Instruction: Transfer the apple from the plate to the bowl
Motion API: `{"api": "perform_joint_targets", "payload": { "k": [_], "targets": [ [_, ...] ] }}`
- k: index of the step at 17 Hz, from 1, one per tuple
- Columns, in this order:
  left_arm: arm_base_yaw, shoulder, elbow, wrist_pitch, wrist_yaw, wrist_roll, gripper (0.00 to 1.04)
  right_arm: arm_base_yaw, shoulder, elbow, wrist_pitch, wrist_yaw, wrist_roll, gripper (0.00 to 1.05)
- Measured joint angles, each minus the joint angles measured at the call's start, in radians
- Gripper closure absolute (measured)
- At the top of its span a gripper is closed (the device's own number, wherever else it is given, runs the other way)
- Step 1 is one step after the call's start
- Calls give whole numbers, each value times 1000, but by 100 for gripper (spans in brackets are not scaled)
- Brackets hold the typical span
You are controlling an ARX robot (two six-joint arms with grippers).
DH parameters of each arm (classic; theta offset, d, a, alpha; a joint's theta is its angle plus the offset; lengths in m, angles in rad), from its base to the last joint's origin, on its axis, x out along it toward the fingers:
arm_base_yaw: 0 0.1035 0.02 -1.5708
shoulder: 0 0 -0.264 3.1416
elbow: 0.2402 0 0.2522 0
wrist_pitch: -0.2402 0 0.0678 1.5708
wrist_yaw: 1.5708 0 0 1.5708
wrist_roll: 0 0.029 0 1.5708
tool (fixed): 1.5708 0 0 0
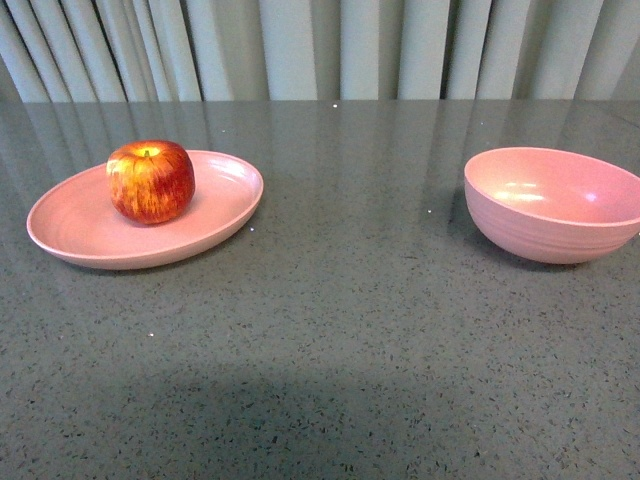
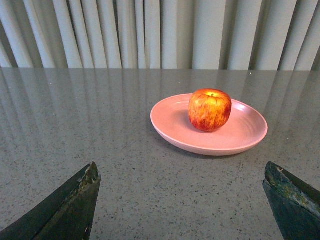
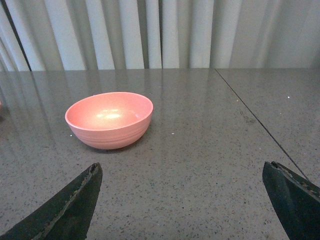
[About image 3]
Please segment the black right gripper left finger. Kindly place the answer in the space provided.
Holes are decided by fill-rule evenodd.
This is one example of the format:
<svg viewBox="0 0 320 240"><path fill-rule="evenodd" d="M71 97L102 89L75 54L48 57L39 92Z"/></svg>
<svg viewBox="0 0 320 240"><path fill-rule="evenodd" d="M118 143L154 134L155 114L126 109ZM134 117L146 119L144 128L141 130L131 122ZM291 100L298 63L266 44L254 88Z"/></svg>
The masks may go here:
<svg viewBox="0 0 320 240"><path fill-rule="evenodd" d="M85 240L102 184L94 163L37 210L14 225L2 240Z"/></svg>

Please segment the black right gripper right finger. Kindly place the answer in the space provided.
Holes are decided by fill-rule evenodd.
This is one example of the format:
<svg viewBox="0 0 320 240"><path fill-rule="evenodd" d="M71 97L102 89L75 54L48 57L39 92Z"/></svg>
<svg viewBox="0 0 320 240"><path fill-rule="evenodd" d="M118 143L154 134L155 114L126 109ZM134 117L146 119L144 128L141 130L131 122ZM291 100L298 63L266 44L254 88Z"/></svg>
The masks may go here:
<svg viewBox="0 0 320 240"><path fill-rule="evenodd" d="M291 240L320 238L320 188L284 165L265 162L262 181Z"/></svg>

